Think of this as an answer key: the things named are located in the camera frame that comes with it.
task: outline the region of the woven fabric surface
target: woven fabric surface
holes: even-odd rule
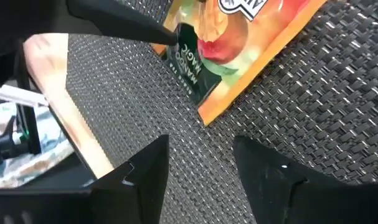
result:
[[[123,4],[162,22],[170,2]],[[239,134],[343,182],[378,182],[378,0],[328,1],[261,76],[204,127],[148,44],[69,40],[67,90],[114,166],[170,134],[161,223],[255,222],[232,155]]]

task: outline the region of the plastic packaging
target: plastic packaging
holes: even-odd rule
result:
[[[204,124],[223,113],[326,0],[175,0],[164,26],[173,47],[154,45]]]

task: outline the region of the black textured surface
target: black textured surface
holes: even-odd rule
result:
[[[158,21],[168,8],[131,5]],[[378,182],[378,0],[329,1],[262,75],[206,128],[148,44],[69,40],[67,90],[114,166],[170,134],[162,223],[253,222],[239,134],[341,181]]]

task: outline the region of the light wooden surface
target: light wooden surface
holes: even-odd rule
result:
[[[42,34],[24,44],[28,70],[96,177],[113,170],[65,89],[68,34]]]

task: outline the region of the orange snack bag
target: orange snack bag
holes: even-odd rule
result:
[[[176,46],[153,45],[208,125],[326,0],[174,0],[164,26]]]

